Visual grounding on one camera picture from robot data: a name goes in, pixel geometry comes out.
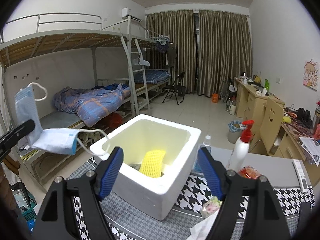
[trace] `styrofoam box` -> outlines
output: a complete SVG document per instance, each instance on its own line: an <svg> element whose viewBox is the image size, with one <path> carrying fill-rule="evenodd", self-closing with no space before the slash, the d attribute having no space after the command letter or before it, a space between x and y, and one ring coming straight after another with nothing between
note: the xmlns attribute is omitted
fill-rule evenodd
<svg viewBox="0 0 320 240"><path fill-rule="evenodd" d="M145 214L163 220L174 205L196 158L193 151L201 130L140 114L94 143L90 150L97 164L106 160L114 147L124 151L112 191ZM160 178L150 178L129 165L142 162L150 150L165 150Z"/></svg>

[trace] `curtain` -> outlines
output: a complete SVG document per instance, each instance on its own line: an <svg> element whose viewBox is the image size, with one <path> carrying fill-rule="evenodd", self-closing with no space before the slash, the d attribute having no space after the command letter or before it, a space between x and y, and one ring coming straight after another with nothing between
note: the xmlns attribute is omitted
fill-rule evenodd
<svg viewBox="0 0 320 240"><path fill-rule="evenodd" d="M192 10L169 11L149 14L147 29L153 32L169 35L177 49L175 66L172 68L172 80L181 72L186 72L182 85L186 86L186 93L195 90L196 75L196 38ZM151 49L147 54L150 68L166 69L165 53Z"/></svg>
<svg viewBox="0 0 320 240"><path fill-rule="evenodd" d="M252 48L245 15L199 11L198 95L219 93L227 79L252 74Z"/></svg>

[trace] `cartoon girl poster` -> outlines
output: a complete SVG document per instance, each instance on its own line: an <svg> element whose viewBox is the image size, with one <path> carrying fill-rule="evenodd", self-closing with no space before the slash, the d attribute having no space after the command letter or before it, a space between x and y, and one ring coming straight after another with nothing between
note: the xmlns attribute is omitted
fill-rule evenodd
<svg viewBox="0 0 320 240"><path fill-rule="evenodd" d="M318 71L319 64L318 62L306 61L304 65L304 75L303 75L303 84L305 86L311 87L314 90L317 90L318 87Z"/></svg>

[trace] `face mask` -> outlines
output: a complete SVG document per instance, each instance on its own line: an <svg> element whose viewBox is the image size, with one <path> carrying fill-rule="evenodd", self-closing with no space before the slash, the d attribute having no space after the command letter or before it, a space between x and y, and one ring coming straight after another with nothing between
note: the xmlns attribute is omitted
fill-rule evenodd
<svg viewBox="0 0 320 240"><path fill-rule="evenodd" d="M35 99L31 85L37 85L45 91L45 97ZM24 142L28 142L32 149L44 150L51 153L74 155L76 153L77 142L88 153L94 154L87 149L82 141L77 137L79 132L100 132L104 136L106 133L100 129L42 129L35 101L41 101L47 98L47 90L38 83L31 83L25 89L21 89L15 96L15 108L19 125L32 119L35 122L35 129L24 137Z"/></svg>

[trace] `white remote control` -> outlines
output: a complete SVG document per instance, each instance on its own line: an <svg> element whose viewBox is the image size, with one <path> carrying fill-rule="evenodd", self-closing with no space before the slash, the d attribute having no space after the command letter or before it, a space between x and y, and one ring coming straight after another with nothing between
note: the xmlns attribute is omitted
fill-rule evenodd
<svg viewBox="0 0 320 240"><path fill-rule="evenodd" d="M301 191L303 193L309 191L309 188L308 188L308 185L307 185L306 176L304 175L304 171L302 169L300 161L299 160L293 160L293 166L294 166L294 168L296 170L296 173L297 173L297 176L298 176L298 180L299 180Z"/></svg>

